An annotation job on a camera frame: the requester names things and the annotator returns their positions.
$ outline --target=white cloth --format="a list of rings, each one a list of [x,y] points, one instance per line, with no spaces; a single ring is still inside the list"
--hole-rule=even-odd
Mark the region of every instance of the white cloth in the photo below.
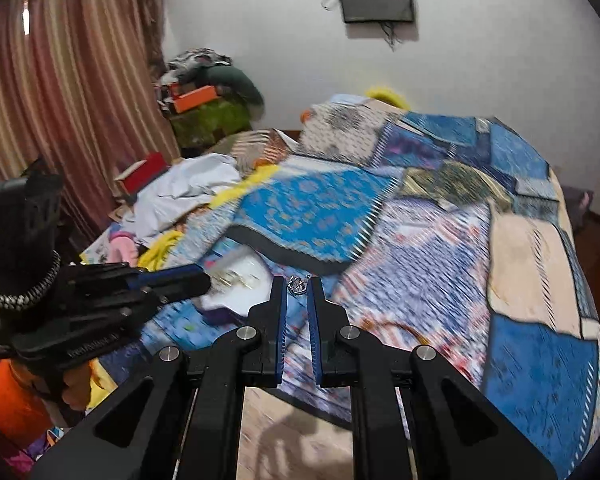
[[[211,202],[222,190],[240,182],[235,159],[209,153],[186,158],[138,193],[132,211],[122,219],[125,231],[144,245],[195,207]]]

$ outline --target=colorful fabric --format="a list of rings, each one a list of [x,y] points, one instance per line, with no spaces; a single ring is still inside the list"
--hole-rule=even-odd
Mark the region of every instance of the colorful fabric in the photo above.
[[[236,134],[234,145],[229,153],[236,160],[236,168],[241,177],[251,174],[255,161],[269,142],[269,130],[241,132]]]
[[[491,319],[483,392],[566,478],[587,449],[596,396],[593,341],[544,324]]]
[[[477,140],[475,117],[449,117],[408,112],[402,120],[423,133],[446,142],[475,146]]]
[[[298,153],[350,164],[366,164],[389,116],[362,105],[315,105],[304,122]]]
[[[270,130],[269,142],[265,145],[262,154],[253,163],[254,169],[268,164],[277,164],[289,156],[289,146],[277,133],[276,130]]]
[[[491,165],[504,173],[546,180],[549,166],[522,137],[499,124],[491,125]]]
[[[575,287],[576,300],[578,303],[578,312],[582,318],[598,320],[598,313],[591,295],[591,290],[587,280],[585,280],[584,272],[578,261],[576,249],[573,246],[569,235],[560,228],[556,228],[560,235],[560,240],[564,246],[564,251],[569,261],[571,275],[573,276],[573,285]]]
[[[397,186],[363,170],[265,184],[242,200],[228,236],[277,262],[287,264],[286,253],[314,274],[333,274],[363,252],[382,202]]]
[[[332,301],[347,309],[352,324],[406,323],[480,384],[489,325],[489,217],[485,205],[447,213],[425,200],[389,201]],[[418,344],[413,333],[399,332],[400,339],[385,342],[406,349]]]
[[[493,212],[489,303],[513,320],[581,337],[571,267],[554,225]]]
[[[437,171],[407,168],[402,187],[404,196],[445,200],[456,206],[485,202],[493,198],[502,211],[511,209],[512,197],[487,174],[459,162],[444,162]]]
[[[512,209],[517,215],[557,224],[559,206],[556,200],[516,195],[513,199]]]
[[[174,251],[212,266],[246,243],[273,274],[321,276],[353,324],[391,346],[426,341],[444,354],[562,480],[600,435],[600,324],[559,184],[497,121],[426,120],[388,124],[368,171],[290,157],[275,182],[235,203],[236,221],[231,211],[208,226],[215,217],[205,213],[192,245]],[[392,199],[394,186],[408,198]],[[499,211],[508,204],[513,213]],[[280,390],[350,420],[347,388],[315,386],[305,302],[288,296]],[[163,312],[141,344],[107,359],[124,368],[168,341],[198,348],[233,326],[213,332],[187,302]]]
[[[171,249],[164,267],[168,269],[198,261],[224,234],[238,206],[239,202],[234,200],[222,204],[217,209],[199,215],[189,215],[187,230],[182,240]]]
[[[221,191],[218,193],[213,200],[209,203],[209,209],[217,209],[222,204],[225,204],[231,200],[238,200],[245,196],[254,186],[257,186],[267,180],[269,180],[277,171],[279,167],[275,164],[269,164],[268,166],[261,166],[256,171],[239,184],[236,184],[232,188]]]
[[[437,145],[430,137],[387,123],[369,165],[372,168],[400,166],[436,170],[447,152],[446,146]]]

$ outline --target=yellow fluffy object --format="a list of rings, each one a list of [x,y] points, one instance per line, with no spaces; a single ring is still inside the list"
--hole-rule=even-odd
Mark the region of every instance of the yellow fluffy object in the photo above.
[[[378,101],[387,103],[388,105],[395,106],[396,108],[401,108],[407,112],[411,110],[411,107],[405,98],[390,88],[383,86],[372,86],[365,92],[365,95],[367,97],[371,97],[372,99],[377,99]]]

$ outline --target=orange sleeve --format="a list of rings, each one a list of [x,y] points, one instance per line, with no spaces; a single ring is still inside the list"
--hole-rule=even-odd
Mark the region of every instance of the orange sleeve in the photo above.
[[[1,361],[0,433],[24,449],[50,427],[45,405],[18,384],[9,362]]]

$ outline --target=small metal item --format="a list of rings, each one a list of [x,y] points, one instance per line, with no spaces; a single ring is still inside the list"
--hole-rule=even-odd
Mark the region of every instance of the small metal item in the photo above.
[[[340,335],[344,339],[355,339],[360,335],[360,329],[357,326],[343,326],[340,329]]]
[[[247,340],[247,339],[251,339],[253,337],[255,337],[255,335],[257,334],[256,329],[254,329],[253,326],[243,326],[240,327],[238,329],[238,331],[236,332],[236,335],[243,340]]]
[[[309,276],[306,280],[299,278],[298,276],[292,276],[289,278],[289,281],[286,282],[286,288],[288,288],[289,292],[291,292],[294,296],[302,296],[306,294],[306,284],[308,283]]]
[[[180,350],[178,350],[175,346],[165,346],[162,350],[160,350],[160,359],[169,363],[174,361],[180,355]]]
[[[416,355],[423,361],[431,361],[436,356],[436,351],[428,345],[423,345],[418,347]]]

